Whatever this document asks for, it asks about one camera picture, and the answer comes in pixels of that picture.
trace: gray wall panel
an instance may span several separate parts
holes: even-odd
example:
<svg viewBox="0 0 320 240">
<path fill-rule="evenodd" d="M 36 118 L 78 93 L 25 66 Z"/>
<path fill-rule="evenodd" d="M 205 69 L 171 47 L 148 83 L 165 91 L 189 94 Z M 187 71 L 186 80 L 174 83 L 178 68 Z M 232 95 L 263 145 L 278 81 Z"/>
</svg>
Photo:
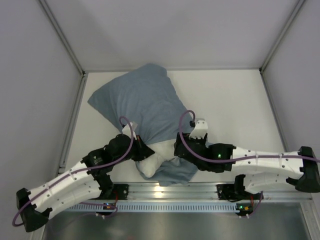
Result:
<svg viewBox="0 0 320 240">
<path fill-rule="evenodd" d="M 320 158 L 320 1 L 308 0 L 265 72 L 290 150 Z M 313 195 L 320 213 L 320 193 Z"/>
<path fill-rule="evenodd" d="M 53 177 L 80 75 L 37 1 L 1 1 L 0 23 L 0 239 L 22 240 L 16 191 Z"/>
<path fill-rule="evenodd" d="M 86 70 L 258 69 L 298 0 L 47 0 Z"/>
</svg>

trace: black bracket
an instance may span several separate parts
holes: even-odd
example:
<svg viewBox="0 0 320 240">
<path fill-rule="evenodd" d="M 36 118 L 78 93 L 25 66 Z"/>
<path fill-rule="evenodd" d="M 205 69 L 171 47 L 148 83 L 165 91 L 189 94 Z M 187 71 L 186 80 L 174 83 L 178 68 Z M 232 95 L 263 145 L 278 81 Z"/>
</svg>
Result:
<svg viewBox="0 0 320 240">
<path fill-rule="evenodd" d="M 17 208 L 22 208 L 29 201 L 29 194 L 27 189 L 22 188 L 16 192 L 16 205 Z M 25 231 L 27 233 L 33 232 L 43 225 L 45 225 L 49 220 L 49 214 L 52 211 L 52 208 L 48 208 L 44 212 L 38 212 L 35 210 L 35 205 L 29 204 L 26 208 L 20 213 Z"/>
<path fill-rule="evenodd" d="M 115 184 L 112 193 L 107 197 L 107 200 L 127 200 L 129 194 L 128 184 Z"/>
<path fill-rule="evenodd" d="M 315 158 L 314 151 L 311 147 L 302 146 L 299 149 L 299 155 L 304 157 Z M 300 171 L 303 175 L 300 179 L 292 179 L 288 177 L 286 182 L 295 186 L 295 189 L 304 193 L 320 193 L 320 176 L 318 163 L 311 160 L 306 160 L 302 158 L 303 167 Z"/>
<path fill-rule="evenodd" d="M 239 212 L 236 212 L 238 216 L 244 217 L 247 214 L 250 215 L 254 211 L 254 207 L 250 203 L 237 203 L 236 209 L 239 210 Z"/>
<path fill-rule="evenodd" d="M 246 191 L 238 191 L 235 188 L 235 184 L 218 184 L 216 186 L 219 200 L 227 200 L 230 202 L 237 202 L 240 200 L 250 200 L 253 197 L 253 200 L 260 199 L 260 193 L 251 194 Z"/>
</svg>

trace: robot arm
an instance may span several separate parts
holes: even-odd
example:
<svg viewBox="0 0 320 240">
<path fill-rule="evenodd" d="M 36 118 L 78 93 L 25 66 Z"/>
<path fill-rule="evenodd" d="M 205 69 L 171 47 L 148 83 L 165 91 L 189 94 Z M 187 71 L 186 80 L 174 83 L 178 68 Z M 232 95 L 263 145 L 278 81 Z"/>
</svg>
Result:
<svg viewBox="0 0 320 240">
<path fill-rule="evenodd" d="M 107 174 L 112 171 L 112 162 L 124 156 L 131 144 L 131 130 L 124 126 L 122 134 L 113 138 L 109 144 L 91 151 L 70 170 L 57 176 L 42 186 L 16 193 L 17 207 L 26 232 L 32 232 L 48 222 L 63 210 L 89 199 L 106 199 L 112 193 L 114 184 Z M 141 161 L 155 152 L 143 143 L 140 136 L 133 132 L 133 144 L 123 161 Z"/>
<path fill-rule="evenodd" d="M 182 134 L 189 149 L 178 133 L 174 155 L 195 164 L 199 170 L 214 173 L 233 172 L 237 175 L 235 186 L 240 185 L 250 194 L 265 190 L 290 189 L 293 186 L 301 192 L 320 192 L 318 165 L 303 158 L 315 157 L 310 147 L 303 146 L 299 151 L 274 153 L 244 149 L 224 143 L 206 146 L 208 136 L 206 121 L 197 119 L 190 125 L 194 127 L 193 131 L 190 134 Z"/>
</svg>

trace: blue cloth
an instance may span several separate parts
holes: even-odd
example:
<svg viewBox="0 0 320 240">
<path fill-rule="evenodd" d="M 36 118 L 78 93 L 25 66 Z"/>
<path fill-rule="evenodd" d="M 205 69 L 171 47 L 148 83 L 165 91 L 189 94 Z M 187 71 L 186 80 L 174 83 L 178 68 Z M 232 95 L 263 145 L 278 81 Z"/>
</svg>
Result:
<svg viewBox="0 0 320 240">
<path fill-rule="evenodd" d="M 135 133 L 147 145 L 175 139 L 179 118 L 187 110 L 167 77 L 167 70 L 155 64 L 146 64 L 106 83 L 92 94 L 88 103 L 120 132 L 120 116 L 137 123 Z M 190 120 L 189 115 L 184 118 L 184 132 L 191 132 Z M 192 163 L 176 158 L 165 161 L 148 179 L 159 181 L 162 186 L 185 184 L 197 170 Z"/>
</svg>

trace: purple cable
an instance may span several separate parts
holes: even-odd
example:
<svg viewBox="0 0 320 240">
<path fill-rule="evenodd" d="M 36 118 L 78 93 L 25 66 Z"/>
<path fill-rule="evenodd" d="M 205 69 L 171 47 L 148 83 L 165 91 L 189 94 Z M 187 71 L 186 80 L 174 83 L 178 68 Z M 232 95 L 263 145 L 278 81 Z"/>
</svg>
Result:
<svg viewBox="0 0 320 240">
<path fill-rule="evenodd" d="M 251 217 L 253 214 L 255 214 L 255 212 L 257 211 L 257 209 L 260 207 L 260 204 L 262 202 L 262 198 L 264 197 L 264 192 L 262 191 L 260 193 L 260 199 L 259 199 L 259 202 L 257 204 L 257 206 L 255 207 L 255 209 L 253 210 L 253 212 L 251 214 L 249 214 L 249 217 Z"/>
<path fill-rule="evenodd" d="M 87 168 L 83 168 L 83 169 L 78 169 L 78 170 L 75 170 L 75 171 L 72 171 L 71 174 L 76 174 L 76 173 L 79 173 L 79 172 L 82 172 L 82 171 L 89 171 L 89 170 L 95 170 L 95 169 L 102 169 L 102 168 L 106 168 L 106 167 L 109 167 L 111 165 L 115 165 L 119 162 L 121 162 L 127 155 L 128 153 L 130 152 L 131 148 L 132 148 L 132 145 L 134 143 L 134 130 L 132 128 L 132 126 L 130 125 L 130 121 L 125 117 L 125 116 L 121 116 L 119 118 L 119 121 L 121 123 L 121 125 L 123 124 L 121 122 L 121 120 L 124 119 L 127 124 L 129 125 L 129 128 L 130 128 L 130 133 L 131 133 L 131 140 L 130 140 L 130 144 L 129 144 L 129 147 L 127 149 L 127 151 L 117 160 L 113 161 L 113 162 L 110 162 L 110 163 L 107 163 L 107 164 L 104 164 L 104 165 L 101 165 L 101 166 L 92 166 L 92 167 L 87 167 Z M 58 183 L 62 182 L 64 179 L 70 177 L 71 175 L 70 174 L 67 174 L 65 176 L 63 176 L 62 178 L 60 178 L 59 180 L 55 181 L 54 183 L 52 183 L 48 188 L 52 188 L 54 187 L 55 185 L 57 185 Z M 34 200 L 38 199 L 41 195 L 43 195 L 44 193 L 46 193 L 48 191 L 48 189 L 44 189 L 42 190 L 41 192 L 39 192 L 37 195 L 35 195 L 33 198 L 31 198 L 26 204 L 24 204 L 19 210 L 18 212 L 16 213 L 16 215 L 13 217 L 13 220 L 12 220 L 12 226 L 14 227 L 19 227 L 19 226 L 22 226 L 24 223 L 16 223 L 16 220 L 17 218 L 19 217 L 19 215 L 22 213 L 22 211 L 29 205 L 31 204 Z"/>
<path fill-rule="evenodd" d="M 192 114 L 192 119 L 193 121 L 195 121 L 196 119 L 196 114 L 194 111 L 192 110 L 187 110 L 185 111 L 181 117 L 180 117 L 180 120 L 179 120 L 179 135 L 180 135 L 180 138 L 181 138 L 181 141 L 184 145 L 184 147 L 193 155 L 195 156 L 196 158 L 200 159 L 200 160 L 203 160 L 205 162 L 209 162 L 209 163 L 215 163 L 215 164 L 227 164 L 227 163 L 233 163 L 233 162 L 236 162 L 236 161 L 242 161 L 242 160 L 249 160 L 249 159 L 256 159 L 257 157 L 256 156 L 244 156 L 244 157 L 238 157 L 238 158 L 233 158 L 233 159 L 224 159 L 224 160 L 214 160 L 214 159 L 209 159 L 209 158 L 205 158 L 203 156 L 200 156 L 199 154 L 195 153 L 186 143 L 184 137 L 183 137 L 183 130 L 182 130 L 182 122 L 183 122 L 183 119 L 185 117 L 185 115 L 187 115 L 188 113 L 191 113 Z M 279 158 L 279 155 L 259 155 L 258 158 L 260 159 L 278 159 Z M 283 159 L 305 159 L 305 160 L 311 160 L 311 161 L 314 161 L 314 162 L 317 162 L 317 163 L 320 163 L 320 159 L 316 159 L 316 158 L 313 158 L 313 157 L 308 157 L 308 156 L 299 156 L 299 155 L 283 155 L 282 156 Z"/>
</svg>

